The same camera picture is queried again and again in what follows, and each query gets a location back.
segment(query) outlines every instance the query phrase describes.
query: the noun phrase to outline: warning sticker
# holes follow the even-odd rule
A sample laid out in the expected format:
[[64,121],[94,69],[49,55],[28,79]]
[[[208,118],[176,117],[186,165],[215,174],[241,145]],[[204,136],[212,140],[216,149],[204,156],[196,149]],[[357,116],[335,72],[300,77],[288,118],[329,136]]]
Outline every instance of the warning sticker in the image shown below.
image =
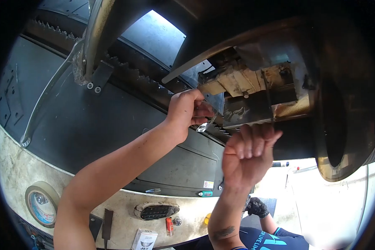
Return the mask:
[[203,185],[204,188],[214,188],[214,182],[210,182],[208,180],[205,180],[204,181],[204,185]]

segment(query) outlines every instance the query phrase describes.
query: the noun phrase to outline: black glove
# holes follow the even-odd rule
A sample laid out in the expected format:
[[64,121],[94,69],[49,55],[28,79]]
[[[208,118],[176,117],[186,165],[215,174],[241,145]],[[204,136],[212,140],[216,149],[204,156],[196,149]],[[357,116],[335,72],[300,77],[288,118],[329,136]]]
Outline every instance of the black glove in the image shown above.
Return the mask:
[[262,202],[259,198],[253,197],[247,204],[245,211],[248,212],[249,216],[252,214],[258,215],[261,219],[267,216],[270,212],[268,211],[267,205]]

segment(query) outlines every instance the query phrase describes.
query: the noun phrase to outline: yellow object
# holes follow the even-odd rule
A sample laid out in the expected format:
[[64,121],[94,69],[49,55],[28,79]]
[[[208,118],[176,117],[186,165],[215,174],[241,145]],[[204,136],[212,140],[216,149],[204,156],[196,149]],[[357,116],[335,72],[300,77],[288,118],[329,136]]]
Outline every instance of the yellow object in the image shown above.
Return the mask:
[[208,222],[210,221],[211,213],[207,214],[204,218],[204,224],[208,225]]

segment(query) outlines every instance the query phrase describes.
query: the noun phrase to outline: blue shirt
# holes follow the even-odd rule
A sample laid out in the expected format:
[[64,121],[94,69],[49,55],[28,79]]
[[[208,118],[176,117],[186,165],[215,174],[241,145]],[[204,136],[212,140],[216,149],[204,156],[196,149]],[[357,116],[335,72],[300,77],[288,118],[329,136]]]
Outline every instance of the blue shirt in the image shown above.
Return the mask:
[[[278,228],[274,234],[269,234],[257,228],[240,227],[239,236],[245,245],[232,250],[308,250],[309,244],[304,237]],[[196,245],[196,250],[213,249],[210,239],[205,236]]]

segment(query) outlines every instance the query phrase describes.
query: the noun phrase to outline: hand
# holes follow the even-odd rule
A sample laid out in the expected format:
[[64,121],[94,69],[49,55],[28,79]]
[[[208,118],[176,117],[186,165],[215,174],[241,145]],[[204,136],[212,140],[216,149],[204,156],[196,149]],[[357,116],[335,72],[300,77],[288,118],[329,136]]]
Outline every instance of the hand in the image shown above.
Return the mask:
[[225,186],[252,188],[261,181],[274,160],[273,146],[282,136],[271,124],[243,125],[226,143],[222,171]]
[[172,96],[165,123],[175,132],[176,140],[182,143],[187,138],[191,125],[203,124],[213,117],[212,107],[203,102],[204,96],[198,89],[187,90]]

